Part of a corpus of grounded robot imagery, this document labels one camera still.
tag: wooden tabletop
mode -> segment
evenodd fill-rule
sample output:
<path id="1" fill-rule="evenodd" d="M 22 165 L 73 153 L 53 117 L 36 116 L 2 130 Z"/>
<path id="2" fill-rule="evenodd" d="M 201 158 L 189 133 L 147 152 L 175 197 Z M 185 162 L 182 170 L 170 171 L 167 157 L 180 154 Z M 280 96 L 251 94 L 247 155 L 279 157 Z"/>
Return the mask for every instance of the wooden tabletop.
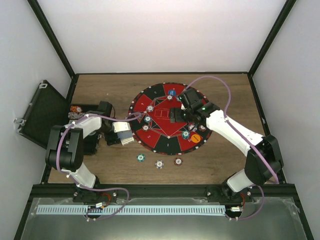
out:
<path id="1" fill-rule="evenodd" d="M 128 114 L 131 101 L 143 89 L 158 83 L 188 84 L 201 74 L 83 74 L 79 76 L 73 95 L 74 104 L 99 104 L 108 101 L 115 107 L 116 117 Z M 246 128 L 264 134 L 256 103 L 246 74 L 215 75 L 223 79 L 231 90 L 228 115 Z M 228 100 L 225 86 L 211 78 L 193 85 L 209 101 L 223 109 Z M 137 155 L 145 161 L 138 162 Z M 246 157 L 230 142 L 213 132 L 199 149 L 181 155 L 181 166 L 174 165 L 175 156 L 154 153 L 136 141 L 128 145 L 107 146 L 99 142 L 97 154 L 84 156 L 87 168 L 108 184 L 221 184 L 227 177 L 243 169 Z M 157 169 L 155 162 L 162 160 L 164 167 Z M 49 183 L 69 183 L 52 170 Z"/>

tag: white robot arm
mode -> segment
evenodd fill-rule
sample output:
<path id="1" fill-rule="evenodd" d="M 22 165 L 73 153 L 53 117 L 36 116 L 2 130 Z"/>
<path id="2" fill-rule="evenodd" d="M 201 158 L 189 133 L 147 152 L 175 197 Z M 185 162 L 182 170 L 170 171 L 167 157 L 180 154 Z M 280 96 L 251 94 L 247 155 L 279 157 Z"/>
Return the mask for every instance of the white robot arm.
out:
<path id="1" fill-rule="evenodd" d="M 258 185 L 262 186 L 272 177 L 271 171 L 251 146 L 226 121 L 224 112 L 211 102 L 203 103 L 193 88 L 183 91 L 179 96 L 182 108 L 171 108 L 171 122 L 192 122 L 206 125 L 235 145 L 245 156 L 244 169 L 227 178 L 222 183 L 222 192 L 227 197 L 240 192 L 242 189 Z M 268 135 L 266 137 L 253 132 L 230 117 L 227 120 L 232 124 L 255 149 L 259 151 L 265 162 L 275 173 L 283 167 L 283 160 L 277 139 Z"/>
<path id="2" fill-rule="evenodd" d="M 51 129 L 45 161 L 48 165 L 57 168 L 57 150 L 61 140 L 62 133 L 71 126 L 68 135 L 63 140 L 59 155 L 59 168 L 61 172 L 66 173 L 66 177 L 72 177 L 77 186 L 93 188 L 97 182 L 97 177 L 92 174 L 83 163 L 84 143 L 83 139 L 90 133 L 99 130 L 104 133 L 113 133 L 119 138 L 123 145 L 132 142 L 132 132 L 128 122 L 113 122 L 103 126 L 100 116 L 95 114 L 86 114 L 82 120 L 73 121 L 65 126 L 54 126 Z"/>

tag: poker chip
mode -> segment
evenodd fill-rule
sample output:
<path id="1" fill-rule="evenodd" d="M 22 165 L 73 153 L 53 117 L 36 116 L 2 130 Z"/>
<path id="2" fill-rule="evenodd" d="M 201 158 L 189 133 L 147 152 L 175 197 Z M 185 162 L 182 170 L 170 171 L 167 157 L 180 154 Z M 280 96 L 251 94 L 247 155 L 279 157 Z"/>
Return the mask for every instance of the poker chip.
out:
<path id="1" fill-rule="evenodd" d="M 164 162 L 161 161 L 161 160 L 158 160 L 158 161 L 155 162 L 155 167 L 157 169 L 162 169 L 164 167 L 164 165 L 165 165 Z"/>
<path id="2" fill-rule="evenodd" d="M 201 132 L 204 132 L 206 129 L 207 129 L 207 128 L 206 128 L 205 126 L 203 126 L 203 125 L 200 125 L 200 126 L 199 126 L 199 130 L 200 130 Z"/>
<path id="3" fill-rule="evenodd" d="M 151 122 L 151 117 L 146 116 L 146 117 L 144 118 L 144 121 L 145 121 L 147 124 L 150 123 L 150 122 Z"/>
<path id="4" fill-rule="evenodd" d="M 183 139 L 189 139 L 190 137 L 190 133 L 188 131 L 183 131 L 181 135 Z"/>
<path id="5" fill-rule="evenodd" d="M 77 120 L 78 119 L 78 113 L 76 112 L 69 112 L 68 113 L 68 118 L 72 120 Z"/>
<path id="6" fill-rule="evenodd" d="M 197 131 L 197 127 L 195 127 L 195 125 L 191 124 L 191 125 L 189 126 L 189 131 L 191 131 L 191 130 L 192 130 L 192 132 Z"/>
<path id="7" fill-rule="evenodd" d="M 191 141 L 194 142 L 195 144 L 197 144 L 201 141 L 201 136 L 198 134 L 193 134 L 191 136 Z"/>
<path id="8" fill-rule="evenodd" d="M 143 125 L 142 129 L 143 129 L 143 131 L 148 131 L 149 130 L 149 126 L 148 125 Z"/>
<path id="9" fill-rule="evenodd" d="M 148 111 L 148 112 L 152 112 L 153 110 L 154 110 L 154 106 L 148 106 L 147 108 L 146 108 L 146 110 Z"/>
<path id="10" fill-rule="evenodd" d="M 174 160 L 174 165 L 176 165 L 176 166 L 181 166 L 182 162 L 183 162 L 182 159 L 179 158 L 179 157 L 177 157 L 177 158 Z"/>
<path id="11" fill-rule="evenodd" d="M 82 108 L 80 106 L 71 106 L 70 107 L 70 111 L 74 112 L 74 113 L 81 113 L 82 112 Z"/>
<path id="12" fill-rule="evenodd" d="M 78 119 L 82 118 L 84 115 L 85 115 L 85 113 L 84 113 L 84 112 L 80 112 L 80 113 L 78 113 Z"/>
<path id="13" fill-rule="evenodd" d="M 143 162 L 146 157 L 144 154 L 139 154 L 138 156 L 136 156 L 136 159 L 139 161 L 139 162 Z"/>

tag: purple cable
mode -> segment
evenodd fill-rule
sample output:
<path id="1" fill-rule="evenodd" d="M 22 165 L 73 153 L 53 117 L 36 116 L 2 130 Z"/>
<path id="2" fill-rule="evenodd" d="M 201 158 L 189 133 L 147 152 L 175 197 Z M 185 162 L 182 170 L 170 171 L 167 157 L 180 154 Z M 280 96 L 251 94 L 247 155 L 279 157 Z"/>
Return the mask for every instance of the purple cable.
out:
<path id="1" fill-rule="evenodd" d="M 105 189 L 96 189 L 96 188 L 90 188 L 90 187 L 86 187 L 86 186 L 82 186 L 81 187 L 83 189 L 87 189 L 87 190 L 90 190 L 90 191 L 96 191 L 96 192 L 107 192 L 107 191 L 114 191 L 114 190 L 122 190 L 122 191 L 125 191 L 126 192 L 126 201 L 125 203 L 117 210 L 115 211 L 114 213 L 108 215 L 108 216 L 103 216 L 103 217 L 98 217 L 96 218 L 97 221 L 100 221 L 100 220 L 104 220 L 104 219 L 108 219 L 108 218 L 111 218 L 113 217 L 114 215 L 116 215 L 117 213 L 121 212 L 121 210 L 127 205 L 127 203 L 129 202 L 129 191 L 123 187 L 113 187 L 113 188 L 105 188 Z M 85 216 L 86 218 L 88 219 L 88 214 L 90 213 L 90 211 L 92 211 L 92 209 L 89 209 Z"/>
<path id="2" fill-rule="evenodd" d="M 71 124 L 70 126 L 68 126 L 66 128 L 66 130 L 64 131 L 64 133 L 62 134 L 61 136 L 61 140 L 59 141 L 59 144 L 58 144 L 58 148 L 56 150 L 56 160 L 55 160 L 55 165 L 56 165 L 56 169 L 58 170 L 58 172 L 60 173 L 64 173 L 63 171 L 61 171 L 61 168 L 60 168 L 60 152 L 61 152 L 61 148 L 62 148 L 62 143 L 64 142 L 64 139 L 68 133 L 68 131 L 74 126 L 74 124 Z"/>
<path id="3" fill-rule="evenodd" d="M 262 202 L 261 202 L 261 205 L 260 205 L 259 209 L 258 209 L 256 212 L 254 212 L 254 213 L 251 214 L 250 216 L 245 216 L 245 217 L 238 218 L 238 219 L 229 217 L 226 213 L 225 213 L 224 215 L 225 215 L 228 219 L 231 219 L 231 220 L 233 219 L 233 220 L 236 220 L 236 221 L 248 220 L 248 219 L 254 217 L 255 215 L 257 215 L 257 214 L 261 211 L 262 207 L 263 207 L 264 204 L 265 204 L 265 194 L 264 194 L 264 191 L 262 190 L 262 187 L 260 187 L 260 186 L 257 186 L 257 187 L 258 187 L 258 188 L 260 189 L 260 191 L 261 191 Z"/>
<path id="4" fill-rule="evenodd" d="M 141 115 L 142 115 L 141 112 L 134 112 L 134 113 L 128 115 L 125 119 L 116 119 L 116 118 L 112 118 L 112 117 L 108 117 L 108 116 L 101 116 L 101 115 L 96 115 L 96 114 L 92 114 L 91 113 L 91 114 L 89 114 L 89 117 L 93 117 L 93 116 L 94 117 L 100 117 L 102 119 L 108 119 L 108 120 L 112 120 L 112 121 L 115 121 L 115 122 L 130 122 L 130 121 L 133 121 L 133 120 L 136 120 L 136 119 L 140 118 Z"/>
<path id="5" fill-rule="evenodd" d="M 219 80 L 221 83 L 223 83 L 223 85 L 226 87 L 227 91 L 228 91 L 228 102 L 225 105 L 225 108 L 223 110 L 223 116 L 225 118 L 226 123 L 247 143 L 249 144 L 249 146 L 255 151 L 255 153 L 259 156 L 259 158 L 262 160 L 262 162 L 264 163 L 264 165 L 266 166 L 266 168 L 270 171 L 270 173 L 272 174 L 272 176 L 275 179 L 275 182 L 278 184 L 279 180 L 278 180 L 278 176 L 275 173 L 275 171 L 271 168 L 271 166 L 269 165 L 269 163 L 267 162 L 267 160 L 264 158 L 264 156 L 262 156 L 262 154 L 259 152 L 259 150 L 241 133 L 238 131 L 238 129 L 236 129 L 228 120 L 228 116 L 227 116 L 227 110 L 228 107 L 230 105 L 231 102 L 231 91 L 229 86 L 226 84 L 225 81 L 223 81 L 222 79 L 220 79 L 219 77 L 216 76 L 201 76 L 198 77 L 197 79 L 193 80 L 188 86 L 186 86 L 185 90 L 188 89 L 192 84 L 194 84 L 196 81 L 200 80 L 200 79 L 204 79 L 204 78 L 212 78 L 212 79 L 216 79 Z"/>

